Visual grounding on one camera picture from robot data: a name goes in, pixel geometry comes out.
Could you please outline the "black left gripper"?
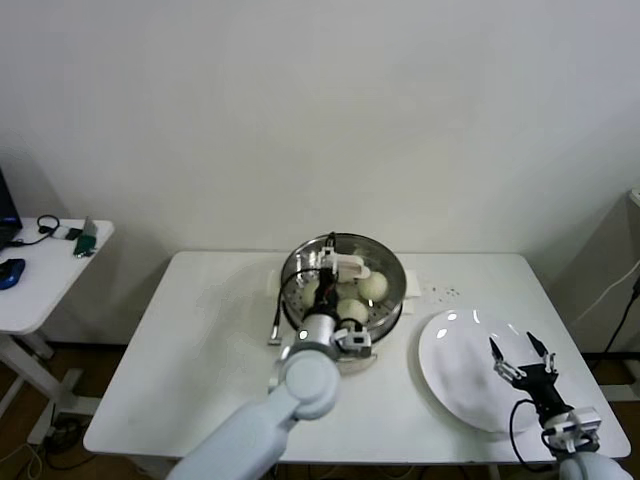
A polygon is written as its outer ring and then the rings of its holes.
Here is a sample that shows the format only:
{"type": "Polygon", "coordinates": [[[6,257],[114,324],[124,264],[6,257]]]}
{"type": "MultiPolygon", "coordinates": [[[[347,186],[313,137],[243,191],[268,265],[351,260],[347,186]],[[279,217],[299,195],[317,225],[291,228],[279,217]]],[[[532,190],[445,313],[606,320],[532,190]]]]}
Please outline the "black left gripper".
{"type": "Polygon", "coordinates": [[[336,252],[337,233],[330,232],[317,254],[316,267],[319,271],[319,284],[315,290],[314,312],[328,316],[337,315],[338,276],[333,270],[338,269],[338,253],[336,252]]]}

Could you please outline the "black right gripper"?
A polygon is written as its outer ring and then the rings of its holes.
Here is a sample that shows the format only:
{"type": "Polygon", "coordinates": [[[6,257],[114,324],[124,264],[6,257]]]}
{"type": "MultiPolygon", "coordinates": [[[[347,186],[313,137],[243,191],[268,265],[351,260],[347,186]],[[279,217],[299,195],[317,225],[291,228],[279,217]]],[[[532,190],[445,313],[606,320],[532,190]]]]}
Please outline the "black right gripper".
{"type": "Polygon", "coordinates": [[[531,364],[520,368],[505,360],[502,351],[492,337],[489,338],[494,371],[516,390],[526,392],[534,403],[539,423],[545,425],[550,419],[570,412],[573,407],[564,402],[555,387],[558,372],[555,368],[555,353],[550,353],[545,344],[526,332],[532,347],[542,364],[531,364]]]}

